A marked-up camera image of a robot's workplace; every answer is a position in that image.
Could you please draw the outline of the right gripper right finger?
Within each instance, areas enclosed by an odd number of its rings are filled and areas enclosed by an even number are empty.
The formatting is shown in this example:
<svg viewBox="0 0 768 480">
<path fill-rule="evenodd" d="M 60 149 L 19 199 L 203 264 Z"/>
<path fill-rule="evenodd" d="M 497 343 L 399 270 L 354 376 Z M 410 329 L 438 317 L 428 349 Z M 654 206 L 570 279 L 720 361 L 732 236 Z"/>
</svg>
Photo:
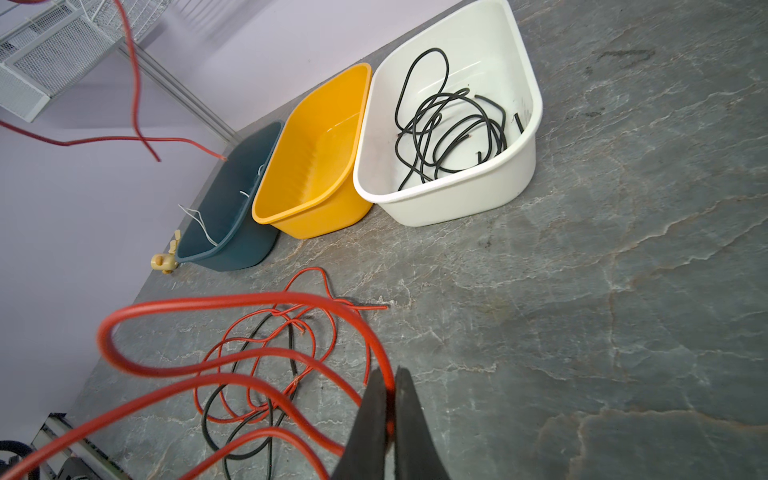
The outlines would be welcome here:
<svg viewBox="0 0 768 480">
<path fill-rule="evenodd" d="M 430 434 L 426 418 L 408 369 L 395 375 L 395 478 L 449 479 Z"/>
</svg>

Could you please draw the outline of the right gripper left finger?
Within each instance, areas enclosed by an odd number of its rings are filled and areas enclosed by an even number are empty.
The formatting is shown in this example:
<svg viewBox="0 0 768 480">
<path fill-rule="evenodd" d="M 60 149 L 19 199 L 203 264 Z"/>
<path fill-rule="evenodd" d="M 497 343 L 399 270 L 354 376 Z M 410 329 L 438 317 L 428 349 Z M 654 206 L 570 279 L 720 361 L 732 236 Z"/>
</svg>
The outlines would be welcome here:
<svg viewBox="0 0 768 480">
<path fill-rule="evenodd" d="M 332 480 L 381 480 L 387 448 L 387 390 L 380 369 L 374 370 L 344 452 Z"/>
</svg>

